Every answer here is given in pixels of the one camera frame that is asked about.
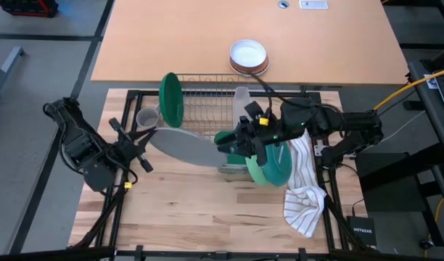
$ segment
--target yellow label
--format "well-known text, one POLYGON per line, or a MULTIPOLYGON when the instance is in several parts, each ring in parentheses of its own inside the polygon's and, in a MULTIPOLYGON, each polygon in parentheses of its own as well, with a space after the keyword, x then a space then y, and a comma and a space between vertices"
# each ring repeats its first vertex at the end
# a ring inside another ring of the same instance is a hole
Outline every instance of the yellow label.
POLYGON ((260 118, 259 124, 267 126, 268 125, 268 118, 260 118))

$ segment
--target gray plate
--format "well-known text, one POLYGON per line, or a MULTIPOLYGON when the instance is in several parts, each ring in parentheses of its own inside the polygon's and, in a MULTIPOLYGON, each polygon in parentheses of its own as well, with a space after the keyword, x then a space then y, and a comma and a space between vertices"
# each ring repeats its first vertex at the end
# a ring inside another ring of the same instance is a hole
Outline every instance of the gray plate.
POLYGON ((149 142, 162 153, 194 165, 222 167, 227 162, 215 144, 180 128, 156 128, 149 142))

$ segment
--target black box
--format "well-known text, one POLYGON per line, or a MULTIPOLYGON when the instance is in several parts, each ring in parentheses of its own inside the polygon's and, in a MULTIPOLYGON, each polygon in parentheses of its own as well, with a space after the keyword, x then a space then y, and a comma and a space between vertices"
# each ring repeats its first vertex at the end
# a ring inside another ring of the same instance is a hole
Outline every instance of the black box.
POLYGON ((365 245, 372 248, 377 247, 373 218, 348 216, 348 222, 354 234, 360 238, 365 245))
POLYGON ((11 15, 54 17, 59 6, 55 0, 0 0, 0 6, 11 15))

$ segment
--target gray metal stand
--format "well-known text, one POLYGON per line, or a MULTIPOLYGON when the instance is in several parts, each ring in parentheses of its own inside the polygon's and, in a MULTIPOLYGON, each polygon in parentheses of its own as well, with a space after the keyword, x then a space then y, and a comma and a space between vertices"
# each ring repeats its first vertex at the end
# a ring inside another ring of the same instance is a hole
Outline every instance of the gray metal stand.
POLYGON ((3 66, 0 68, 0 92, 3 89, 4 84, 6 83, 6 79, 8 74, 11 73, 11 69, 15 62, 17 61, 17 58, 24 54, 24 50, 22 50, 22 47, 14 47, 11 51, 11 54, 6 58, 6 61, 4 62, 3 66))

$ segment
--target gray floor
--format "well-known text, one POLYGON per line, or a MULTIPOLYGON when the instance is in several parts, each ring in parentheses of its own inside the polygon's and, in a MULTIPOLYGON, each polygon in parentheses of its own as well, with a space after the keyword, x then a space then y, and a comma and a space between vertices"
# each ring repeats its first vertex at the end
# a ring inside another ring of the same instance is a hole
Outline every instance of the gray floor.
MULTIPOLYGON (((60 14, 54 19, 13 17, 0 10, 0 33, 92 36, 106 0, 58 0, 60 14)), ((400 42, 444 44, 444 23, 436 10, 385 7, 400 42)), ((8 252, 21 215, 38 179, 55 124, 41 113, 45 102, 70 95, 86 56, 89 42, 0 40, 0 65, 13 46, 27 55, 18 63, 0 98, 0 254, 8 252)), ((407 60, 432 57, 436 51, 405 51, 407 60)), ((109 84, 89 81, 94 60, 79 96, 85 118, 99 124, 108 88, 148 88, 149 84, 109 84)), ((369 108, 392 93, 394 88, 340 89, 345 111, 369 108)), ((396 131, 416 112, 401 105, 382 117, 386 135, 396 131)), ((385 146, 367 152, 416 152, 436 142, 425 115, 418 117, 385 146)), ((24 252, 63 249, 69 238, 82 186, 81 177, 57 160, 40 207, 31 226, 24 252)), ((430 199, 435 208, 438 198, 430 199)), ((427 236, 419 213, 370 212, 375 218, 378 248, 387 253, 421 255, 418 242, 427 236)), ((444 210, 440 230, 444 235, 444 210)), ((444 258, 444 248, 429 251, 430 257, 444 258)))

